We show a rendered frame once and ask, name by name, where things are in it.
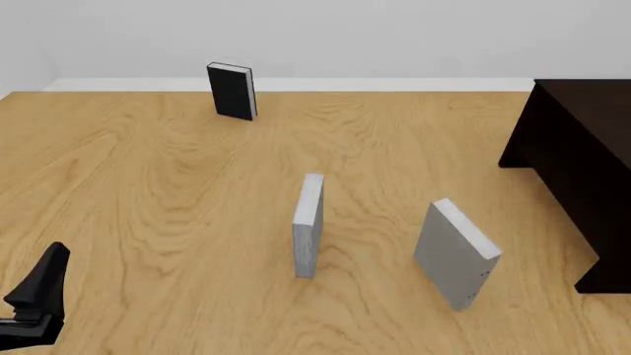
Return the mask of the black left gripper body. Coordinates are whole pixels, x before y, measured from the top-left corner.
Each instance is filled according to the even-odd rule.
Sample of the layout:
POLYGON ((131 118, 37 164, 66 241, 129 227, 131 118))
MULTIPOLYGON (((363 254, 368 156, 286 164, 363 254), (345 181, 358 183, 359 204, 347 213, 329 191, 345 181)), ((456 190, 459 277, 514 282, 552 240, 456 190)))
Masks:
POLYGON ((44 315, 37 321, 0 319, 0 348, 53 345, 63 325, 64 321, 50 315, 44 315))

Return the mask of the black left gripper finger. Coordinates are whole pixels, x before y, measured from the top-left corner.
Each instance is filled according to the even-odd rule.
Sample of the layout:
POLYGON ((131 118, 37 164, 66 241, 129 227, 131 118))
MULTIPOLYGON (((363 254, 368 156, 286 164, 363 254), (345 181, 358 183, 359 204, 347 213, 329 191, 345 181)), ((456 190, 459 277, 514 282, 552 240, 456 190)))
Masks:
POLYGON ((14 308, 15 321, 37 321, 43 316, 64 320, 63 286, 70 250, 53 242, 27 277, 4 301, 14 308))

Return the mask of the black book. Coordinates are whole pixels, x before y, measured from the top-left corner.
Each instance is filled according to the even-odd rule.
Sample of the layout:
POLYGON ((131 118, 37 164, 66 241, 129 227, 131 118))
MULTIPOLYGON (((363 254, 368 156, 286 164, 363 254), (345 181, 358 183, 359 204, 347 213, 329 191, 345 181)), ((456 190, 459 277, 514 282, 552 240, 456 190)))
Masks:
POLYGON ((257 108, 251 69, 220 62, 211 62, 206 69, 217 113, 254 120, 257 108))

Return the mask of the grey book with small marks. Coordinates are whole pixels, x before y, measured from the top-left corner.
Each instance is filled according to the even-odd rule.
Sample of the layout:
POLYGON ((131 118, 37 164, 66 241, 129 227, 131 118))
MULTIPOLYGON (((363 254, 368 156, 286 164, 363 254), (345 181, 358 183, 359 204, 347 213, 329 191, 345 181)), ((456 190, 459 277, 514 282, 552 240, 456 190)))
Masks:
POLYGON ((466 310, 502 251, 449 199, 430 203, 414 259, 453 310, 466 310))

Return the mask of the dark wooden cabinet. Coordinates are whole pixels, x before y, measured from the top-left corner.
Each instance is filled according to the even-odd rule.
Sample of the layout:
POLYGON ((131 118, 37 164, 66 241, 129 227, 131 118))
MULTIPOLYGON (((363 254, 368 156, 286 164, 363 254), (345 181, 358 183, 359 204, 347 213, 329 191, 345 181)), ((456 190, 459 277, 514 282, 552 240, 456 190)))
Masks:
POLYGON ((631 295, 631 79, 537 79, 498 163, 532 168, 598 257, 581 294, 631 295))

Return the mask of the grey book with plain cover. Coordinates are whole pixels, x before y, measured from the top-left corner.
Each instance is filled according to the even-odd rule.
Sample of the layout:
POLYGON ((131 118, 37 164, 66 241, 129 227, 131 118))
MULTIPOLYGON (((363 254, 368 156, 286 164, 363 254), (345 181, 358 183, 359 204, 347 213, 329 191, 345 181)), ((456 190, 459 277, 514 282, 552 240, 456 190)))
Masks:
POLYGON ((323 229, 323 174, 306 174, 292 223, 296 277, 313 278, 323 229))

